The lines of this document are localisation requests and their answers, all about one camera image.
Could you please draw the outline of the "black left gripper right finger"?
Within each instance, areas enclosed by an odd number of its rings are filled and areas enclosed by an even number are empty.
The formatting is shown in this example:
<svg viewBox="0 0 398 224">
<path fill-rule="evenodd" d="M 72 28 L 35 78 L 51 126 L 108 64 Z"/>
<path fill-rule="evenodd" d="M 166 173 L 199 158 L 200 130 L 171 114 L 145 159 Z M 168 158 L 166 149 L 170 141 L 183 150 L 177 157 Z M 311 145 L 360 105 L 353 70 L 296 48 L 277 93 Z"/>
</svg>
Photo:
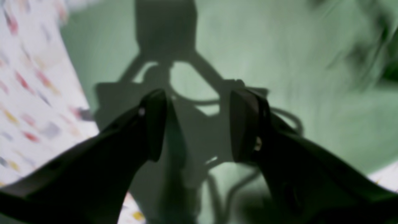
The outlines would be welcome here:
<svg viewBox="0 0 398 224">
<path fill-rule="evenodd" d="M 275 115 L 246 88 L 230 94 L 233 160 L 254 163 L 283 224 L 396 224 L 397 194 L 375 184 Z"/>
</svg>

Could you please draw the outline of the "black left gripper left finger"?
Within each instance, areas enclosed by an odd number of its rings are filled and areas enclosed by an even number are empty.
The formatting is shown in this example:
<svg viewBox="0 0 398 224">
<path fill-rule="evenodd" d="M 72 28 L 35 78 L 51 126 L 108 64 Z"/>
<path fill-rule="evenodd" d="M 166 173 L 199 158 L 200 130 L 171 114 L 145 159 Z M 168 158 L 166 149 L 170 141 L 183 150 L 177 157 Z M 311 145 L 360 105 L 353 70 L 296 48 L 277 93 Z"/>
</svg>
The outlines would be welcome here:
<svg viewBox="0 0 398 224">
<path fill-rule="evenodd" d="M 116 224 L 136 172 L 160 158 L 167 113 L 154 90 L 92 137 L 1 188 L 1 213 L 28 224 Z"/>
</svg>

